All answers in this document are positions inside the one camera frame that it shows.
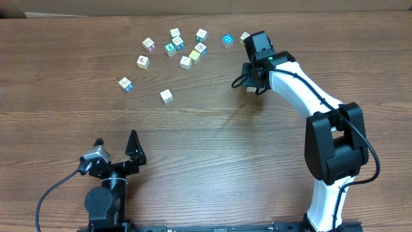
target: robotic arm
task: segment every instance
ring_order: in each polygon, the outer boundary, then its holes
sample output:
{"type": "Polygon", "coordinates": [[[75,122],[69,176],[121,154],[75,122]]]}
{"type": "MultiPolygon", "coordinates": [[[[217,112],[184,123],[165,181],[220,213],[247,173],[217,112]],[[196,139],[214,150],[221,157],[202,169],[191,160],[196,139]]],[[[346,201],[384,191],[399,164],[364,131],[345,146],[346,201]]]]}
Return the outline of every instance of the robotic arm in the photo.
{"type": "Polygon", "coordinates": [[[368,150],[365,143],[321,99],[345,115],[365,137],[362,110],[354,102],[344,105],[320,89],[288,52],[275,53],[265,32],[246,38],[245,47],[250,64],[243,64],[241,84],[256,87],[257,95],[259,88],[273,89],[306,119],[304,156],[311,174],[316,178],[312,204],[304,216],[306,227],[316,232],[331,231],[335,206],[340,200],[335,227],[343,230],[341,215],[348,188],[340,199],[339,190],[354,181],[361,166],[368,161],[368,150]],[[288,73],[294,73],[300,79],[288,73]],[[344,131],[344,136],[333,139],[332,131],[335,130],[344,131]]]}
{"type": "MultiPolygon", "coordinates": [[[[297,62],[286,62],[279,64],[276,68],[286,70],[292,73],[297,73],[302,78],[306,79],[312,87],[335,109],[342,104],[341,101],[331,97],[318,87],[304,72],[297,62]]],[[[306,119],[314,113],[327,113],[330,111],[321,101],[312,93],[308,87],[300,80],[291,78],[290,75],[279,72],[269,73],[270,87],[282,97],[284,97],[299,115],[306,119]]],[[[307,211],[307,220],[313,227],[314,231],[330,231],[332,230],[333,211],[335,209],[338,198],[339,189],[349,182],[353,182],[355,177],[347,176],[335,181],[332,185],[327,185],[322,180],[315,180],[314,195],[312,204],[307,211]]],[[[346,192],[342,194],[341,201],[337,212],[336,226],[342,224],[342,209],[346,192]]]]}

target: yellow block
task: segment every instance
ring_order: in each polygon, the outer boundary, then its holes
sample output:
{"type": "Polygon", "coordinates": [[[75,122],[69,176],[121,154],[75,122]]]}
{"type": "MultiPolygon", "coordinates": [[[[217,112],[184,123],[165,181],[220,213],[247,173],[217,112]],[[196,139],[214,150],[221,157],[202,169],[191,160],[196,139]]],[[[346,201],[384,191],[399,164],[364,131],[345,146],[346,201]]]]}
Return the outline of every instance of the yellow block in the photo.
{"type": "Polygon", "coordinates": [[[197,51],[193,50],[191,52],[191,54],[189,55],[189,57],[192,59],[194,64],[198,64],[200,61],[200,53],[198,53],[197,51]]]}

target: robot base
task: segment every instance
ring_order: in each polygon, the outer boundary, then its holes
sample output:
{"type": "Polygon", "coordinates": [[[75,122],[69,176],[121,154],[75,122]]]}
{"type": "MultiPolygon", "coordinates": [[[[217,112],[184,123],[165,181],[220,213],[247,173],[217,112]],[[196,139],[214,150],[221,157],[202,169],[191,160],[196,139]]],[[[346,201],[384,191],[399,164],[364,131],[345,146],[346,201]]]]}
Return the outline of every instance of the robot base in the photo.
{"type": "MultiPolygon", "coordinates": [[[[267,225],[249,226],[192,226],[170,227],[165,226],[135,226],[133,222],[124,222],[118,227],[96,229],[89,226],[87,230],[77,232],[312,232],[304,226],[304,222],[275,222],[267,225]]],[[[336,232],[363,232],[360,222],[342,223],[336,232]]]]}

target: black cable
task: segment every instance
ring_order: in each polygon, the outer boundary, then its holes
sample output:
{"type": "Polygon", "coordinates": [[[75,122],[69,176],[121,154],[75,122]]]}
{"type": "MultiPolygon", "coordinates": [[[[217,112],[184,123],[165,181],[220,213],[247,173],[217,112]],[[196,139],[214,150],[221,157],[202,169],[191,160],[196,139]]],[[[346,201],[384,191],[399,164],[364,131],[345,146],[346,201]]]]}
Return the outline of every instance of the black cable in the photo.
{"type": "MultiPolygon", "coordinates": [[[[264,68],[261,70],[257,70],[256,72],[268,72],[268,71],[273,71],[273,68],[264,68]]],[[[240,75],[238,78],[236,78],[233,82],[232,82],[232,88],[237,88],[239,86],[241,86],[247,79],[249,79],[251,77],[250,72],[249,73],[244,73],[242,75],[240,75]],[[248,76],[248,78],[245,78],[244,80],[242,80],[239,84],[235,85],[240,79],[244,78],[248,76]]]]}
{"type": "Polygon", "coordinates": [[[43,202],[44,198],[46,198],[46,196],[47,196],[51,191],[53,191],[53,189],[59,187],[59,185],[63,184],[63,183],[66,182],[68,179],[70,179],[70,178],[72,178],[74,175],[76,175],[76,173],[77,173],[78,171],[79,171],[79,170],[76,169],[76,171],[74,171],[72,174],[68,175],[66,178],[62,179],[59,183],[55,184],[53,187],[51,187],[49,190],[47,190],[47,192],[45,192],[45,193],[43,194],[43,196],[40,198],[40,201],[39,201],[39,203],[37,204],[36,219],[35,219],[35,220],[36,220],[37,232],[41,232],[41,230],[40,230],[40,225],[39,225],[39,213],[40,213],[40,206],[41,206],[41,203],[43,202]]]}
{"type": "Polygon", "coordinates": [[[341,113],[339,113],[338,110],[336,110],[328,102],[326,102],[326,100],[315,90],[314,87],[312,87],[309,84],[309,82],[307,80],[302,78],[297,73],[292,73],[292,72],[289,72],[289,71],[286,71],[286,70],[279,70],[279,69],[274,68],[273,71],[289,74],[289,75],[299,79],[301,82],[303,82],[303,84],[305,84],[310,89],[310,91],[312,91],[312,93],[314,93],[314,95],[321,101],[322,104],[324,104],[331,111],[336,113],[336,115],[338,115],[342,119],[343,123],[345,123],[347,126],[349,126],[365,142],[365,144],[367,145],[367,147],[369,148],[369,150],[372,153],[373,159],[375,159],[376,170],[375,170],[375,174],[373,174],[373,176],[371,178],[366,179],[366,180],[360,180],[360,181],[347,183],[347,184],[344,184],[340,188],[339,193],[338,193],[338,197],[337,197],[337,201],[336,201],[336,204],[335,204],[335,210],[334,210],[333,215],[332,215],[332,217],[333,217],[333,219],[332,219],[333,220],[333,222],[332,222],[332,231],[335,232],[336,231],[335,225],[336,225],[336,220],[337,220],[337,211],[338,211],[338,208],[339,208],[339,204],[341,202],[341,197],[342,197],[342,193],[343,193],[344,189],[349,187],[349,186],[352,186],[352,185],[367,184],[367,183],[370,183],[370,182],[374,181],[379,176],[379,173],[380,173],[380,162],[379,162],[378,155],[376,154],[375,149],[373,149],[373,147],[369,143],[369,141],[365,138],[365,136],[363,136],[363,134],[352,123],[350,123],[350,121],[345,116],[343,116],[341,113]]]}

